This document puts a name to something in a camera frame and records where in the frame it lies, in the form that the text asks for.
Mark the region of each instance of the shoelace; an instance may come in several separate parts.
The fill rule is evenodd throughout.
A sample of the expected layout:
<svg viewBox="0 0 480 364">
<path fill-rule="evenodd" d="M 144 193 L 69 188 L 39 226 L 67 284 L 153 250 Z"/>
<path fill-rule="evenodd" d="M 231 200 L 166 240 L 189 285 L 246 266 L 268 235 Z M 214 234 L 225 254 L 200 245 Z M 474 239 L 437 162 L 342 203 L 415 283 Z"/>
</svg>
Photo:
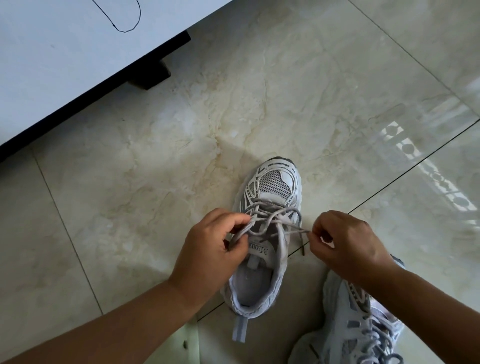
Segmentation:
<svg viewBox="0 0 480 364">
<path fill-rule="evenodd" d="M 398 359 L 397 364 L 403 364 L 403 357 L 393 351 L 392 328 L 385 320 L 376 316 L 368 316 L 365 319 L 372 320 L 372 329 L 363 330 L 362 334 L 371 337 L 371 341 L 365 346 L 365 355 L 358 359 L 358 364 L 390 364 L 392 359 Z"/>
<path fill-rule="evenodd" d="M 233 235 L 230 240 L 230 244 L 234 245 L 243 234 L 249 234 L 250 236 L 261 236 L 263 241 L 268 240 L 271 237 L 277 236 L 278 233 L 267 234 L 270 224 L 279 224 L 292 228 L 292 230 L 286 231 L 285 234 L 301 234 L 306 233 L 308 230 L 301 228 L 301 213 L 296 207 L 287 206 L 277 202 L 263 200 L 261 198 L 255 198 L 252 200 L 253 204 L 250 205 L 245 211 L 245 214 L 250 213 L 252 216 L 250 222 L 245 225 L 240 231 Z M 298 224 L 285 221 L 279 218 L 279 215 L 287 214 L 294 211 L 298 216 Z M 258 221 L 264 221 L 264 227 L 260 231 L 252 231 L 252 227 Z M 301 242 L 302 254 L 305 255 L 305 246 Z"/>
</svg>

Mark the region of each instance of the white sneaker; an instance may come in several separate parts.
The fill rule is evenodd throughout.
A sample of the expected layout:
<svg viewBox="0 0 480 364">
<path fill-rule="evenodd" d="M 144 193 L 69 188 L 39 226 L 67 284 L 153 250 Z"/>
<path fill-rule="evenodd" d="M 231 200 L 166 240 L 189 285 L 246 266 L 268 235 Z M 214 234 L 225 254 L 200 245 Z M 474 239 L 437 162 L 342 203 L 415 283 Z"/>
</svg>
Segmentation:
<svg viewBox="0 0 480 364">
<path fill-rule="evenodd" d="M 290 159 L 275 157 L 257 167 L 243 183 L 234 211 L 252 219 L 233 236 L 249 235 L 245 260 L 222 288 L 227 305 L 238 315 L 233 340 L 245 341 L 247 320 L 273 304 L 287 269 L 290 234 L 302 232 L 301 178 Z"/>
<path fill-rule="evenodd" d="M 393 350 L 404 324 L 364 290 L 330 271 L 323 304 L 324 326 L 300 338 L 288 364 L 403 363 Z"/>
</svg>

